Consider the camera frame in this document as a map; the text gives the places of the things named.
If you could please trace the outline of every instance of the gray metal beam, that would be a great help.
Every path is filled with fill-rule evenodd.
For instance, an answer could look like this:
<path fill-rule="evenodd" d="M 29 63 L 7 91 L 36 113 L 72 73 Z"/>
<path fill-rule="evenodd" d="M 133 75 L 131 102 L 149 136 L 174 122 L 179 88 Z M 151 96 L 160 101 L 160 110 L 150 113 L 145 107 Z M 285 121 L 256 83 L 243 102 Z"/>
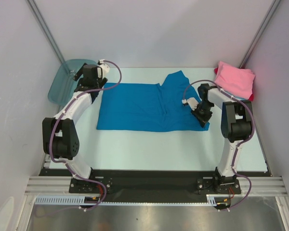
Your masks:
<path fill-rule="evenodd" d="M 262 37 L 264 31 L 266 30 L 267 26 L 269 25 L 273 15 L 277 11 L 280 3 L 282 0 L 274 0 L 269 11 L 267 12 L 266 16 L 264 17 L 264 20 L 262 21 L 254 39 L 252 40 L 250 47 L 248 48 L 246 54 L 244 55 L 244 58 L 239 66 L 239 68 L 245 68 L 248 60 L 250 59 L 252 53 L 254 52 L 258 42 L 260 41 L 260 38 Z"/>
<path fill-rule="evenodd" d="M 28 3 L 28 6 L 30 7 L 30 9 L 32 10 L 32 13 L 34 14 L 39 26 L 41 27 L 42 31 L 44 32 L 47 40 L 49 41 L 50 46 L 52 47 L 54 53 L 56 54 L 59 62 L 61 64 L 63 64 L 63 67 L 66 71 L 66 73 L 70 73 L 70 70 L 68 68 L 68 66 L 65 64 L 65 59 L 58 47 L 58 44 L 56 43 L 56 41 L 53 38 L 53 35 L 50 31 L 50 29 L 48 28 L 45 19 L 43 18 L 36 2 L 34 0 L 26 0 L 26 2 Z"/>
<path fill-rule="evenodd" d="M 249 189 L 249 182 L 245 178 L 238 179 L 242 194 L 236 196 L 245 196 Z M 287 196 L 281 177 L 250 177 L 250 180 L 252 188 L 249 196 Z M 71 177 L 31 177 L 25 195 L 75 195 L 68 192 L 70 181 Z"/>

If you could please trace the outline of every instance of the pink cloth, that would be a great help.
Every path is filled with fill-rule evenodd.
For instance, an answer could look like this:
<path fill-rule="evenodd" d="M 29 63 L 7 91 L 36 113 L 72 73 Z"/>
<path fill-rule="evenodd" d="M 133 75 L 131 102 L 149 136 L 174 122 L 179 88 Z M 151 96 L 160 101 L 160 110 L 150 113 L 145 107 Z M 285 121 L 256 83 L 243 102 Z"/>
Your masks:
<path fill-rule="evenodd" d="M 222 61 L 219 62 L 215 83 L 224 90 L 244 99 L 252 94 L 255 74 L 249 69 L 238 69 Z"/>

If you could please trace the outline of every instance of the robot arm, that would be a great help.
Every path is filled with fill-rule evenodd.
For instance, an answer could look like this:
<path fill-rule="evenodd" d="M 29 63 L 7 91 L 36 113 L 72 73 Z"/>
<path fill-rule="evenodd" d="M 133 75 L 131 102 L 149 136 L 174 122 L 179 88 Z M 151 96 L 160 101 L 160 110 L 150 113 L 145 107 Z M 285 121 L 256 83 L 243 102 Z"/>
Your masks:
<path fill-rule="evenodd" d="M 248 111 L 240 103 L 222 94 L 216 86 L 201 84 L 198 93 L 202 101 L 198 103 L 195 98 L 183 100 L 188 104 L 191 113 L 204 127 L 212 116 L 210 109 L 215 105 L 222 110 L 221 131 L 225 138 L 223 154 L 218 166 L 215 169 L 217 185 L 234 184 L 237 162 L 243 145 L 238 144 L 249 138 L 252 132 L 251 117 Z M 242 101 L 252 112 L 251 102 Z"/>
<path fill-rule="evenodd" d="M 110 68 L 108 65 L 99 61 L 98 65 L 84 64 L 74 76 L 74 80 L 79 79 L 78 85 L 74 90 L 73 98 L 67 105 L 56 114 L 53 118 L 45 118 L 42 123 L 43 130 L 43 149 L 49 154 L 49 142 L 55 122 L 63 113 L 55 137 L 53 139 L 53 156 L 56 159 L 64 160 L 68 163 L 73 172 L 79 176 L 88 179 L 91 173 L 91 167 L 82 159 L 79 152 L 79 139 L 77 136 L 75 125 L 84 111 L 94 102 L 98 96 L 98 91 L 85 93 L 77 98 L 84 91 L 92 89 L 101 89 L 107 82 L 105 78 Z M 67 110 L 66 107 L 72 100 L 77 99 Z"/>

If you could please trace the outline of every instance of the black mounting bracket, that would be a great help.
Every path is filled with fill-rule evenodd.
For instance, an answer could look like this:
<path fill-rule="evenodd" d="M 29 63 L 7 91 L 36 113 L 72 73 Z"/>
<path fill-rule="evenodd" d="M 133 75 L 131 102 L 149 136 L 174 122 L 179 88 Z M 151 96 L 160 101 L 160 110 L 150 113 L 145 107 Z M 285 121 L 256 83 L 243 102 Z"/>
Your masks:
<path fill-rule="evenodd" d="M 252 112 L 251 101 L 242 102 Z M 238 102 L 223 102 L 221 130 L 230 142 L 246 140 L 251 134 L 251 117 L 247 109 Z"/>
<path fill-rule="evenodd" d="M 42 122 L 43 149 L 47 154 L 49 154 L 49 141 L 56 121 L 56 118 L 45 118 Z M 62 136 L 53 138 L 53 156 L 72 160 L 79 150 L 79 139 L 74 121 L 72 119 L 60 120 L 55 132 L 60 130 L 62 130 Z"/>
<path fill-rule="evenodd" d="M 91 174 L 89 176 L 90 180 L 98 181 L 104 184 L 107 188 L 107 194 L 112 193 L 112 178 L 96 178 L 93 176 L 93 171 L 91 170 Z M 99 193 L 99 189 L 97 188 L 97 183 L 89 182 L 86 180 L 79 180 L 76 178 L 71 179 L 71 183 L 69 185 L 69 193 L 80 193 L 80 194 L 90 194 L 90 193 Z"/>
<path fill-rule="evenodd" d="M 98 69 L 101 70 L 101 77 L 99 77 L 98 75 Z M 79 82 L 74 92 L 101 89 L 108 81 L 107 78 L 103 77 L 103 70 L 100 66 L 86 63 L 74 75 L 73 79 L 75 81 L 79 79 Z M 98 95 L 98 91 L 91 92 L 90 95 L 93 102 Z"/>
<path fill-rule="evenodd" d="M 193 116 L 197 118 L 203 128 L 212 117 L 211 108 L 214 107 L 214 104 L 208 100 L 208 92 L 213 88 L 217 87 L 210 86 L 208 83 L 201 84 L 198 87 L 197 90 L 199 93 L 199 97 L 201 98 L 201 102 L 197 105 L 197 108 L 195 110 L 191 111 Z"/>

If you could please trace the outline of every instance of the purple cable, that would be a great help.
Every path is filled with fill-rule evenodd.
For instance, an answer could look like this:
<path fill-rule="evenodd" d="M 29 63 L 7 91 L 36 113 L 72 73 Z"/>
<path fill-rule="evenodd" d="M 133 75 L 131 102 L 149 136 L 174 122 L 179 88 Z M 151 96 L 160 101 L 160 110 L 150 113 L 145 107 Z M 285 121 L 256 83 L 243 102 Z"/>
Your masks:
<path fill-rule="evenodd" d="M 189 89 L 190 86 L 192 86 L 193 84 L 195 84 L 195 83 L 200 83 L 200 82 L 210 82 L 210 83 L 213 83 L 215 86 L 217 86 L 218 90 L 221 91 L 221 87 L 218 86 L 214 81 L 208 80 L 208 79 L 202 79 L 202 80 L 198 80 L 198 81 L 195 81 L 195 82 L 191 83 L 190 85 L 188 85 L 188 86 L 185 88 L 184 93 L 183 93 L 183 100 L 185 100 L 185 94 L 186 94 L 187 89 Z"/>
<path fill-rule="evenodd" d="M 247 110 L 248 114 L 249 114 L 250 117 L 251 117 L 251 134 L 250 134 L 250 136 L 249 136 L 246 140 L 244 140 L 244 141 L 242 141 L 242 142 L 240 142 L 240 143 L 237 144 L 237 147 L 236 147 L 236 150 L 235 150 L 235 153 L 234 153 L 232 162 L 231 162 L 231 169 L 232 169 L 233 173 L 234 173 L 237 177 L 243 177 L 243 178 L 247 179 L 247 180 L 249 181 L 249 183 L 250 183 L 250 187 L 249 187 L 246 195 L 243 197 L 243 199 L 240 200 L 240 201 L 239 201 L 238 203 L 236 203 L 235 205 L 233 205 L 233 206 L 230 207 L 230 208 L 233 208 L 233 207 L 236 207 L 237 205 L 239 205 L 240 203 L 242 203 L 242 202 L 248 197 L 248 195 L 250 194 L 250 191 L 251 191 L 251 180 L 250 180 L 247 176 L 238 174 L 238 173 L 235 171 L 235 169 L 234 169 L 234 165 L 235 165 L 236 156 L 237 156 L 237 153 L 238 153 L 238 147 L 239 147 L 240 145 L 246 143 L 247 141 L 250 141 L 251 138 L 253 137 L 254 133 L 255 133 L 255 120 L 254 120 L 254 116 L 252 115 L 251 110 L 249 109 L 249 107 L 247 107 L 247 105 L 246 105 L 245 103 L 243 103 L 242 101 L 240 101 L 240 100 L 238 100 L 238 99 L 236 99 L 236 98 L 233 98 L 233 96 L 231 96 L 231 95 L 229 95 L 228 93 L 222 91 L 222 90 L 221 90 L 221 87 L 218 86 L 214 81 L 207 80 L 207 79 L 198 80 L 198 81 L 195 81 L 195 82 L 191 83 L 190 85 L 188 85 L 188 86 L 186 87 L 184 93 L 183 93 L 183 100 L 185 100 L 185 94 L 186 94 L 187 89 L 188 89 L 190 86 L 192 86 L 193 84 L 199 83 L 199 82 L 210 82 L 210 83 L 213 83 L 215 86 L 217 86 L 218 90 L 219 90 L 223 95 L 225 95 L 225 96 L 227 96 L 229 99 L 234 100 L 234 101 L 238 102 L 239 104 L 241 104 L 241 105 Z"/>
<path fill-rule="evenodd" d="M 115 88 L 117 85 L 119 85 L 119 83 L 120 83 L 121 80 L 122 80 L 122 72 L 121 72 L 120 68 L 118 67 L 118 65 L 116 65 L 116 64 L 115 64 L 114 62 L 112 62 L 112 61 L 104 60 L 104 62 L 105 62 L 105 63 L 110 63 L 110 64 L 114 65 L 114 66 L 118 69 L 119 74 L 120 74 L 120 79 L 119 79 L 118 83 L 116 83 L 115 85 L 113 85 L 113 86 L 111 86 L 111 87 L 109 87 L 109 88 L 92 89 L 92 90 L 84 91 L 83 93 L 79 94 L 79 95 L 76 97 L 76 99 L 74 98 L 74 99 L 66 106 L 65 112 L 67 112 L 67 111 L 69 110 L 69 108 L 72 106 L 72 104 L 73 104 L 79 97 L 81 97 L 82 95 L 84 95 L 84 94 L 86 94 L 86 93 L 95 92 L 95 91 L 110 90 L 110 89 Z M 55 131 L 56 131 L 57 127 L 58 127 L 58 124 L 59 124 L 59 122 L 60 122 L 60 120 L 62 119 L 63 116 L 64 116 L 64 113 L 61 113 L 61 115 L 58 117 L 57 121 L 55 122 L 55 124 L 54 124 L 54 126 L 53 126 L 53 130 L 52 130 L 52 133 L 51 133 L 51 136 L 50 136 L 50 140 L 49 140 L 49 156 L 50 156 L 51 160 L 52 160 L 54 163 L 63 163 L 63 164 L 66 164 L 66 168 L 72 173 L 73 176 L 75 176 L 75 177 L 77 177 L 77 178 L 79 178 L 79 179 L 81 179 L 81 180 L 85 180 L 85 181 L 88 181 L 88 182 L 91 182 L 91 183 L 99 184 L 99 185 L 101 185 L 101 186 L 103 187 L 103 189 L 104 189 L 104 195 L 103 195 L 102 199 L 101 199 L 99 202 L 97 202 L 95 205 L 93 205 L 91 208 L 85 209 L 85 211 L 90 211 L 90 210 L 94 209 L 97 205 L 99 205 L 99 204 L 105 199 L 107 189 L 106 189 L 105 185 L 102 184 L 101 182 L 98 182 L 98 181 L 95 181 L 95 180 L 86 179 L 86 178 L 83 178 L 83 177 L 77 175 L 77 174 L 70 168 L 70 166 L 66 163 L 65 160 L 55 160 L 55 159 L 54 159 L 54 157 L 53 157 L 53 139 L 54 139 L 54 134 L 55 134 Z M 70 209 L 70 208 L 78 208 L 78 207 L 73 206 L 73 207 L 68 207 L 68 208 L 60 209 L 60 210 L 58 210 L 58 211 L 55 211 L 55 212 L 51 213 L 51 215 L 52 215 L 52 214 L 55 214 L 55 213 L 57 213 L 57 212 L 66 210 L 66 209 Z"/>

